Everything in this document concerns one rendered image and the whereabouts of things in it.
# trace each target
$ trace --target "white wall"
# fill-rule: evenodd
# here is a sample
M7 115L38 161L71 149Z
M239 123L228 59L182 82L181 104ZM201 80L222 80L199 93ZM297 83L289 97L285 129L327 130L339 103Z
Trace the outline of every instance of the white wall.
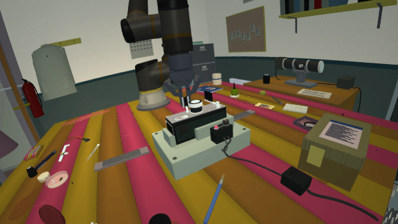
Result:
M205 0L188 0L193 41L209 42ZM24 79L40 93L32 52L43 44L81 38L66 46L76 83L134 70L144 61L161 60L161 39L152 41L154 56L131 60L120 21L127 16L129 0L1 0L10 41ZM156 14L157 1L148 1L149 14Z
M7 171L19 165L29 152L31 145L20 126L5 91L0 91L0 130L18 143L18 147L14 151L0 159L0 170Z
M225 17L264 6L266 52L228 52ZM209 41L216 56L314 58L398 65L398 6L332 13L298 19L282 19L280 2L254 0L206 0Z

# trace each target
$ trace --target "microscope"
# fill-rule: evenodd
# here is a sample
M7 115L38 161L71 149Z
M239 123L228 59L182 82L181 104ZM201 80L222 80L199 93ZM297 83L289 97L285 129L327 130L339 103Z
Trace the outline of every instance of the microscope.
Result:
M127 18L120 24L127 43L162 38L162 61L151 60L136 65L139 111L163 108L170 103L162 89L180 99L186 111L166 117L166 126L152 134L154 145L175 180L226 158L222 149L227 140L234 143L228 152L234 154L250 144L250 130L235 123L254 114L245 111L227 114L219 102L203 105L191 99L202 78L195 74L190 51L193 50L187 0L157 0L159 14L148 15L147 0L130 0ZM176 92L171 84L178 87Z

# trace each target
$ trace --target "fire extinguisher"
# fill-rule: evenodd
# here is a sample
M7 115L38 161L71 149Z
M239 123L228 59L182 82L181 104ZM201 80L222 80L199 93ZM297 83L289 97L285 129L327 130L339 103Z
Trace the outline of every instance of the fire extinguisher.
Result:
M44 115L42 100L38 96L36 87L26 79L22 79L25 83L22 86L22 91L25 94L27 102L30 104L32 114L34 118L38 118Z

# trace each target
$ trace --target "light green base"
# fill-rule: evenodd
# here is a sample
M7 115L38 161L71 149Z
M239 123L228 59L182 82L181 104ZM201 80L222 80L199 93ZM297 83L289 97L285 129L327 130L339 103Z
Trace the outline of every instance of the light green base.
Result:
M250 145L250 129L233 123L234 119L231 115L227 115L227 118L230 120L230 124L234 126L234 137L227 149L227 154L231 156ZM196 138L179 145L175 144L175 138L166 128L152 133L155 148L175 180L186 177L227 157L221 151L226 145L225 141L216 145L210 139L210 127L221 123L222 120L196 128ZM174 147L169 145L165 136Z

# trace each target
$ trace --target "purple lampshade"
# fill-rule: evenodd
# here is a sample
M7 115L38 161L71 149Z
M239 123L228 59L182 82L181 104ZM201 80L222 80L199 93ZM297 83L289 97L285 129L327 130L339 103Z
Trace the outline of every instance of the purple lampshade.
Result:
M0 159L7 156L18 147L18 143L0 131Z

